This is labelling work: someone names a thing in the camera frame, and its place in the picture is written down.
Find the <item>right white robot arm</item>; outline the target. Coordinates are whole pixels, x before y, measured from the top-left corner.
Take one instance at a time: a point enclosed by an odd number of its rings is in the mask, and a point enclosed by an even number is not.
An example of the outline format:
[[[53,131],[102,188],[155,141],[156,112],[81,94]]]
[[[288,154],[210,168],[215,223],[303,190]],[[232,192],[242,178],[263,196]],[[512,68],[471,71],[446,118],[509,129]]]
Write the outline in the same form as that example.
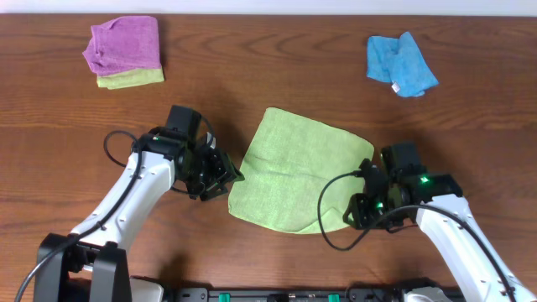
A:
[[[413,143],[380,152],[382,166],[365,159],[343,221],[364,232],[401,227],[409,219],[433,242],[467,301],[534,301],[499,257],[472,214],[462,188],[450,174],[431,173]]]

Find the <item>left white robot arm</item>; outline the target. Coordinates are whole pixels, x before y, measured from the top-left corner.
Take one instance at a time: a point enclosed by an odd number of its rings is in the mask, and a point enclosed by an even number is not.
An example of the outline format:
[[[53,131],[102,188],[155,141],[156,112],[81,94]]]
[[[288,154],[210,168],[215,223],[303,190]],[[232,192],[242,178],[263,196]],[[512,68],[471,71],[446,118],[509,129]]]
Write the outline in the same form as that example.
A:
[[[172,106],[163,127],[134,138],[124,171],[96,209],[66,236],[50,233],[40,244],[36,266],[21,284],[36,301],[174,301],[175,290],[129,272],[128,251],[160,198],[181,194],[208,201],[244,179],[216,145],[212,129],[199,136],[207,119]]]

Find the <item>green microfiber cloth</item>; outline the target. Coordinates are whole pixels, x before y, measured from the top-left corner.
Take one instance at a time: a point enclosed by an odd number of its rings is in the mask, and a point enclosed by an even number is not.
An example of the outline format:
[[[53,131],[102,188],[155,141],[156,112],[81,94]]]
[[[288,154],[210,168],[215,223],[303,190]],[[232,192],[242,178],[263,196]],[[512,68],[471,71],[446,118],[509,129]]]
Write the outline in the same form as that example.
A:
[[[351,177],[374,146],[348,131],[268,108],[228,197],[232,216],[276,232],[316,234],[346,227],[342,215],[364,182]]]

